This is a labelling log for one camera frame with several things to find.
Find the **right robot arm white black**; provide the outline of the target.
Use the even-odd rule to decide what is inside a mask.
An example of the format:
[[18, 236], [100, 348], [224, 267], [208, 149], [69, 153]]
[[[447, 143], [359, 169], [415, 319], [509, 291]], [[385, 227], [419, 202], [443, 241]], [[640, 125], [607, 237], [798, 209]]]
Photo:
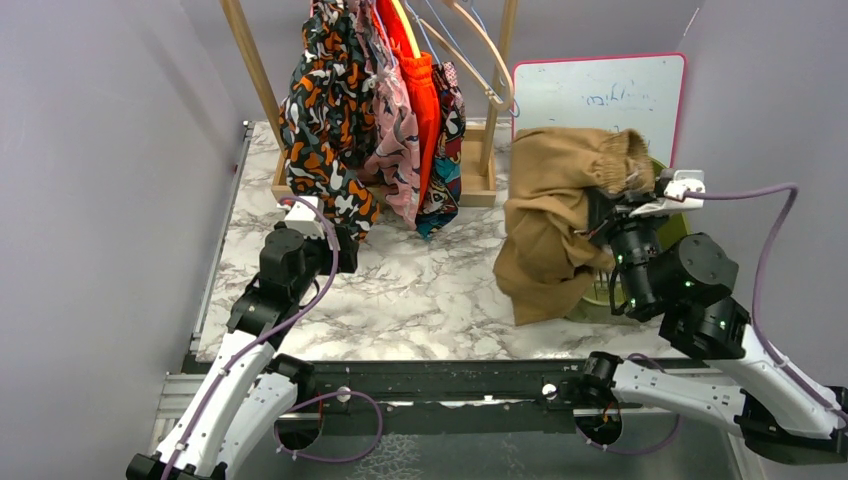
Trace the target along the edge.
[[752, 316], [734, 299], [738, 266], [724, 250], [704, 233], [662, 248], [665, 197], [591, 188], [587, 198], [589, 240], [611, 249], [609, 282], [626, 295], [611, 312], [640, 322], [660, 317], [663, 339], [729, 383], [666, 374], [639, 356], [594, 352], [576, 383], [579, 398], [598, 408], [645, 404], [709, 423], [777, 463], [845, 462], [846, 389], [811, 381], [757, 335]]

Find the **cream wooden hanger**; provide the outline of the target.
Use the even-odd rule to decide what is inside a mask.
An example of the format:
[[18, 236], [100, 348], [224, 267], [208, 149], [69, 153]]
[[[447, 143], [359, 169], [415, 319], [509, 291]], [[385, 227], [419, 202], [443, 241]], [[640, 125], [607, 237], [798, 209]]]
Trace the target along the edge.
[[[468, 1], [459, 1], [459, 2], [460, 2], [460, 5], [463, 8], [465, 8], [466, 10], [468, 10], [469, 13], [471, 14], [471, 10], [470, 10], [470, 7], [468, 5]], [[498, 80], [496, 80], [497, 70], [496, 70], [496, 67], [495, 67], [495, 64], [494, 64], [494, 59], [493, 59], [488, 47], [475, 34], [473, 34], [471, 32], [471, 30], [465, 25], [465, 23], [457, 15], [455, 15], [444, 4], [444, 1], [409, 1], [409, 3], [412, 5], [412, 7], [415, 9], [415, 11], [423, 19], [425, 19], [427, 22], [429, 22], [432, 26], [441, 30], [442, 26], [438, 23], [438, 21], [436, 20], [436, 17], [435, 17], [435, 14], [437, 14], [441, 18], [445, 27], [449, 30], [449, 33], [459, 43], [459, 46], [461, 47], [464, 54], [467, 55], [468, 58], [470, 59], [470, 61], [473, 62], [474, 65], [478, 68], [481, 75], [487, 81], [493, 83], [495, 85], [495, 89], [499, 93], [504, 92], [504, 90], [500, 86]], [[505, 75], [506, 79], [510, 79], [513, 82], [512, 78], [511, 78], [509, 65], [508, 65], [508, 62], [507, 62], [507, 55], [502, 52], [502, 48], [499, 46], [498, 40], [493, 36], [493, 33], [490, 31], [488, 26], [487, 26], [487, 30], [488, 30], [488, 32], [487, 32], [488, 35], [492, 39], [493, 43], [498, 47], [498, 49], [499, 49], [499, 51], [500, 51], [500, 53], [501, 53], [501, 55], [502, 55], [502, 57], [505, 61], [505, 64], [508, 68], [508, 74]], [[458, 65], [460, 70], [465, 73], [466, 77], [469, 80], [471, 80], [478, 87], [480, 93], [484, 96], [484, 98], [488, 102], [489, 106], [491, 106], [495, 110], [495, 112], [497, 112], [499, 114], [501, 114], [501, 113], [509, 114], [508, 110], [512, 106], [508, 110], [498, 111], [494, 106], [492, 106], [489, 103], [488, 99], [484, 95], [480, 86], [461, 67], [459, 62], [457, 60], [455, 60], [452, 55], [450, 55], [446, 51], [444, 51], [435, 41], [432, 41], [432, 47], [438, 48], [438, 50], [441, 53], [446, 55], [446, 58], [448, 60], [452, 60]]]

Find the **colourful patterned shorts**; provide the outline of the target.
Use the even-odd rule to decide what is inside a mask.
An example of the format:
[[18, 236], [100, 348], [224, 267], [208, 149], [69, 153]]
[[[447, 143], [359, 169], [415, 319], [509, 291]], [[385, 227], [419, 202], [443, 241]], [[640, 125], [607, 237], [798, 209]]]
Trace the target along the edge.
[[453, 62], [433, 67], [438, 94], [441, 130], [431, 165], [423, 206], [416, 216], [416, 231], [428, 239], [459, 213], [462, 195], [461, 158], [466, 134], [465, 101]]

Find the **tan khaki shorts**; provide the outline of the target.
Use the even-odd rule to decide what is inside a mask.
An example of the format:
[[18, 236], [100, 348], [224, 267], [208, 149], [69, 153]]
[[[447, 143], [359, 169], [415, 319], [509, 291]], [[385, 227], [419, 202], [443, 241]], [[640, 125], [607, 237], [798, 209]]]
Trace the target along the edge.
[[654, 186], [654, 160], [633, 129], [521, 129], [511, 144], [506, 238], [496, 257], [496, 285], [514, 323], [564, 318], [614, 261], [592, 245], [587, 191], [617, 194]]

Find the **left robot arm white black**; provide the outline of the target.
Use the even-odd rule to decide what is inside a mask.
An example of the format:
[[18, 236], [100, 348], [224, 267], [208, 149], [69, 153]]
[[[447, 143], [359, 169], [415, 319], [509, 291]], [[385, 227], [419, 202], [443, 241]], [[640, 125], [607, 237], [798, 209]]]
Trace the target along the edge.
[[278, 349], [316, 305], [308, 292], [317, 278], [355, 272], [358, 249], [341, 225], [277, 223], [200, 387], [155, 451], [132, 458], [127, 478], [232, 479], [277, 417], [309, 406], [313, 366]]

